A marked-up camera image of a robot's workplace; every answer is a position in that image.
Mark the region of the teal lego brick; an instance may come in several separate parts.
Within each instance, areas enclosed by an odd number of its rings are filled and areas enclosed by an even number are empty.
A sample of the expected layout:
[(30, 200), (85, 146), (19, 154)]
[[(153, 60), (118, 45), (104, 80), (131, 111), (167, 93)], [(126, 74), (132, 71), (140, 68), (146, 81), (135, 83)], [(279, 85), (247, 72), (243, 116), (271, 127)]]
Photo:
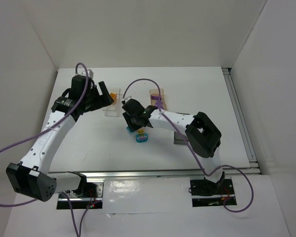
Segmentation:
[(131, 129), (129, 126), (126, 127), (126, 130), (127, 130), (127, 132), (128, 132), (129, 134), (132, 134), (132, 133), (134, 133), (134, 132), (137, 132), (137, 130), (133, 130), (133, 129)]

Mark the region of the purple curved lego brick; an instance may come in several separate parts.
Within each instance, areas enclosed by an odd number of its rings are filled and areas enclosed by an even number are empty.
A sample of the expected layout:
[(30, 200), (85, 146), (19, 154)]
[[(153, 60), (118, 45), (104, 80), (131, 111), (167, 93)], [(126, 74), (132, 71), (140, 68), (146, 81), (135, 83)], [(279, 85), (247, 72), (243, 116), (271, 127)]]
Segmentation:
[(155, 95), (151, 95), (150, 98), (151, 98), (152, 100), (159, 100), (159, 96), (155, 96)]

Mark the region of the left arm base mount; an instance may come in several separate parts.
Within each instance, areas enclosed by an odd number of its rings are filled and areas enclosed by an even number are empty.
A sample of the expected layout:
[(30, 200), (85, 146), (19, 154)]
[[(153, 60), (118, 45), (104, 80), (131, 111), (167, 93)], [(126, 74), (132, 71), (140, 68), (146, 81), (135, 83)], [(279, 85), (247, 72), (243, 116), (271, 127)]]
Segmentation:
[(87, 188), (83, 191), (81, 196), (77, 196), (73, 191), (65, 191), (65, 194), (59, 194), (57, 200), (57, 210), (70, 209), (68, 196), (71, 201), (73, 210), (86, 209), (102, 209), (103, 208), (103, 194), (104, 194), (104, 180), (88, 181)]

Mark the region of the yellow rounded lego brick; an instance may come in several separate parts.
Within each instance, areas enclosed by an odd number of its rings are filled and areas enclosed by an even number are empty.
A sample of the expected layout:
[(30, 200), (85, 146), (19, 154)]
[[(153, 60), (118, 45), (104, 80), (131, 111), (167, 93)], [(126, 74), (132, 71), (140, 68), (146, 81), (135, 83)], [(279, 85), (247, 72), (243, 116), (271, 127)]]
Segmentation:
[(110, 96), (113, 100), (115, 100), (117, 98), (117, 94), (116, 93), (110, 93)]

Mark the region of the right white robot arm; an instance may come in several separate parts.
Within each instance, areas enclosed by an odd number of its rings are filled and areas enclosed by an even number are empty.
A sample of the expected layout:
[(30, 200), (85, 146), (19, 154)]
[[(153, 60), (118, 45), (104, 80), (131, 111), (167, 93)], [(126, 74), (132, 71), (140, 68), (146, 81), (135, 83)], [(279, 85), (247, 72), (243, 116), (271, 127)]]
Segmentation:
[(187, 143), (207, 181), (217, 185), (224, 179), (219, 154), (222, 134), (205, 113), (185, 115), (156, 106), (144, 108), (132, 98), (122, 100), (122, 109), (131, 132), (143, 127), (176, 132)]

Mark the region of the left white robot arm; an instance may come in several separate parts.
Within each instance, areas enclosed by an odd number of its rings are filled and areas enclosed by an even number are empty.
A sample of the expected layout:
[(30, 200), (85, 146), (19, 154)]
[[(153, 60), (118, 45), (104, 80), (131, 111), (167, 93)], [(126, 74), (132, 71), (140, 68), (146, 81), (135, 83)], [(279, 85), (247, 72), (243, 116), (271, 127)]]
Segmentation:
[(50, 166), (79, 117), (112, 103), (113, 99), (103, 81), (95, 85), (91, 77), (74, 76), (71, 87), (55, 100), (43, 134), (17, 164), (8, 165), (6, 174), (14, 191), (43, 202), (64, 191), (83, 196), (90, 188), (85, 175), (73, 171), (49, 176)]

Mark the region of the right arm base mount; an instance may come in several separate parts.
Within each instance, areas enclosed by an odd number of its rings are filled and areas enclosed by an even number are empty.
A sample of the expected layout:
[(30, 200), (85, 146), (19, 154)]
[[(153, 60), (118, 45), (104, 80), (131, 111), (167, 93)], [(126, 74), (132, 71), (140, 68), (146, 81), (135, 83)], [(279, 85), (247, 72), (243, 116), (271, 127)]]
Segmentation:
[(206, 180), (190, 180), (192, 207), (211, 207), (225, 205), (237, 205), (233, 182), (231, 179), (225, 179), (218, 189), (210, 190)]

